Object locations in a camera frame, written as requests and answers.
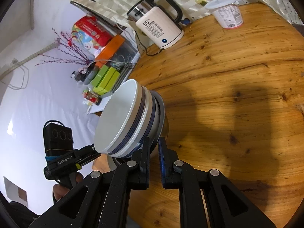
packaged item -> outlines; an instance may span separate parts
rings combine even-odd
[[[97,23],[96,18],[91,16],[85,16],[73,25],[71,37],[95,57],[112,39],[112,36]]]
[[[84,90],[82,95],[85,99],[96,105],[99,105],[101,102],[101,98],[92,94],[88,89]]]
[[[107,63],[107,60],[110,60],[111,57],[114,56],[114,54],[118,51],[118,49],[122,46],[125,39],[117,34],[105,47],[104,50],[101,51],[99,55],[95,57],[95,60],[98,60],[96,62],[96,65],[101,68],[102,65]]]
[[[104,75],[107,73],[109,67],[106,65],[103,65],[100,69],[100,71],[97,73],[97,75],[95,76],[95,78],[92,80],[91,85],[93,87],[97,87],[99,82],[102,80],[102,78],[104,77]]]
[[[225,29],[233,29],[243,24],[243,18],[238,6],[238,0],[212,0],[205,5]]]
[[[118,79],[119,75],[120,73],[116,71],[115,68],[111,67],[104,75],[103,79],[98,84],[98,86],[93,88],[93,91],[95,93],[98,93],[99,95],[103,95],[109,92],[113,87],[114,83],[116,82],[116,80]]]

orange lid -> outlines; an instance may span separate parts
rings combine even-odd
[[[102,52],[96,57],[95,60],[105,59],[105,61],[97,61],[95,66],[102,67],[114,56],[115,52],[124,43],[125,39],[117,34],[113,39],[105,46]]]

wooden table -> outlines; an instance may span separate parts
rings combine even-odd
[[[304,38],[263,4],[240,9],[240,28],[200,19],[130,78],[162,95],[168,147],[196,169],[219,169],[280,228],[304,197]],[[178,190],[162,188],[157,158],[129,215],[142,228],[180,227]]]

heart pattern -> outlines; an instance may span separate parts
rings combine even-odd
[[[188,19],[188,18],[185,18],[185,19],[181,20],[180,22],[181,22],[183,25],[188,25],[188,24],[191,23],[191,20]]]
[[[195,0],[195,2],[201,6],[205,6],[208,3],[207,0]]]

green box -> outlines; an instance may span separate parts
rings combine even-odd
[[[105,76],[107,71],[109,70],[109,67],[106,65],[103,65],[101,69],[99,70],[98,74],[95,76],[95,78],[91,81],[91,85],[93,87],[97,87],[102,78]]]
[[[103,95],[106,94],[108,91],[106,91],[104,88],[102,87],[94,87],[93,91],[99,95]]]
[[[115,68],[110,67],[110,69],[107,71],[107,73],[102,78],[101,82],[98,84],[97,87],[102,87],[103,89],[107,86],[110,79],[112,78],[113,74],[117,72]]]
[[[112,89],[112,87],[114,86],[115,82],[117,81],[118,77],[119,77],[120,73],[118,71],[116,71],[112,78],[110,79],[110,81],[108,82],[108,84],[105,87],[105,90],[110,92],[110,90]]]

